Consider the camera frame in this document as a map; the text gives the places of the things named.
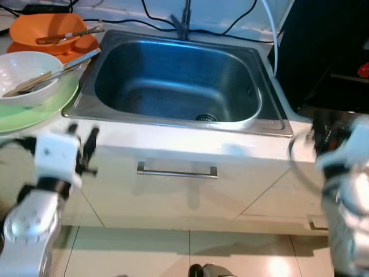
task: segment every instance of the floor tile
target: floor tile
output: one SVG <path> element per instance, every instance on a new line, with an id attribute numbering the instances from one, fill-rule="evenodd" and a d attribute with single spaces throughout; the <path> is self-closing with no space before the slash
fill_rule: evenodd
<path id="1" fill-rule="evenodd" d="M 301 277 L 287 235 L 190 233 L 191 264 L 213 263 L 238 277 Z"/>
<path id="2" fill-rule="evenodd" d="M 52 277 L 64 276 L 77 230 L 76 226 L 62 226 L 60 236 L 52 250 Z"/>
<path id="3" fill-rule="evenodd" d="M 186 277 L 189 232 L 80 227 L 66 276 Z"/>
<path id="4" fill-rule="evenodd" d="M 291 236 L 303 277 L 333 277 L 328 237 Z"/>

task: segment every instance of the white countertop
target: white countertop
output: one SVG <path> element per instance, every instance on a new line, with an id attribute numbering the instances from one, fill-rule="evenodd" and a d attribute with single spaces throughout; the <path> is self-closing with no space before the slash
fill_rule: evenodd
<path id="1" fill-rule="evenodd" d="M 13 19 L 11 16 L 4 16 L 4 13 L 0 13 L 0 29 L 8 28 L 12 21 Z M 151 29 L 148 30 L 144 27 L 128 27 L 121 25 L 114 25 L 114 27 L 112 27 L 110 25 L 109 28 L 123 29 L 130 32 L 153 33 Z M 174 33 L 157 31 L 157 34 L 160 36 L 175 37 Z M 289 119 L 293 132 L 296 134 L 301 130 L 310 128 L 310 120 L 300 117 L 292 111 L 278 81 L 273 77 L 272 68 L 266 57 L 268 46 L 236 39 L 195 34 L 191 34 L 191 40 L 256 48 L 260 53 L 263 63 L 266 65 L 266 70 Z M 0 37 L 0 54 L 6 53 L 6 49 L 11 42 L 8 36 Z M 86 139 L 92 126 L 98 125 L 100 127 L 100 134 L 97 141 L 97 151 L 110 152 L 114 155 L 125 154 L 204 162 L 237 162 L 240 161 L 240 159 L 249 158 L 281 161 L 288 160 L 287 146 L 289 138 L 137 123 L 70 119 L 61 116 L 60 113 L 31 128 L 20 130 L 16 133 L 3 134 L 0 139 L 35 133 L 36 131 L 47 129 L 65 130 L 71 122 L 78 123 L 78 134 L 81 136 L 82 140 Z M 314 162 L 315 158 L 312 147 L 297 143 L 295 158 L 299 162 Z"/>

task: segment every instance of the white cable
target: white cable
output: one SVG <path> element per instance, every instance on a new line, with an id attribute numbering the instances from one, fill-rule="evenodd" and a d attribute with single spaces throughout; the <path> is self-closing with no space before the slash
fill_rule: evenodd
<path id="1" fill-rule="evenodd" d="M 273 16 L 268 6 L 268 3 L 266 2 L 266 0 L 261 0 L 261 2 L 264 5 L 266 13 L 268 14 L 270 26 L 272 26 L 273 41 L 274 41 L 274 76 L 275 76 L 277 74 L 277 68 L 278 68 L 278 40 L 277 40 L 276 25 L 274 23 Z"/>

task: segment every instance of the white bowl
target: white bowl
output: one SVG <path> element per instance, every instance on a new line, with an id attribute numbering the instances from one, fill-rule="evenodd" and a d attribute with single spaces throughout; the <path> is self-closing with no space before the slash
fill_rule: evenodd
<path id="1" fill-rule="evenodd" d="M 41 52 L 22 51 L 0 55 L 0 104 L 21 107 L 41 104 L 57 91 L 59 79 L 56 78 L 44 87 L 24 95 L 2 96 L 21 83 L 62 66 L 58 58 Z"/>

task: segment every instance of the stainless steel sink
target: stainless steel sink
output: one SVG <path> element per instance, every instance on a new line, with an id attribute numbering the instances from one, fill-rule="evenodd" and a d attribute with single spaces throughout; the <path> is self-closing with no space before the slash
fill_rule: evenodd
<path id="1" fill-rule="evenodd" d="M 64 115 L 290 136 L 258 52 L 108 31 Z"/>

